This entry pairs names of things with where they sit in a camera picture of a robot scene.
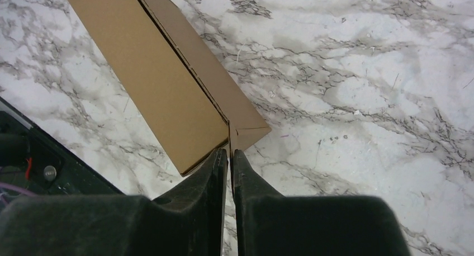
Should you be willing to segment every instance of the purple wire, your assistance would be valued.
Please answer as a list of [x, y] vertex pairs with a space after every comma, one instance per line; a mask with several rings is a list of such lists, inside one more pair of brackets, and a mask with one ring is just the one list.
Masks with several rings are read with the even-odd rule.
[[24, 188], [21, 188], [21, 187], [12, 185], [12, 184], [4, 183], [4, 182], [0, 182], [0, 188], [15, 191], [15, 192], [21, 193], [25, 196], [36, 196], [35, 193], [33, 193], [31, 191], [28, 191], [27, 189], [24, 189]]

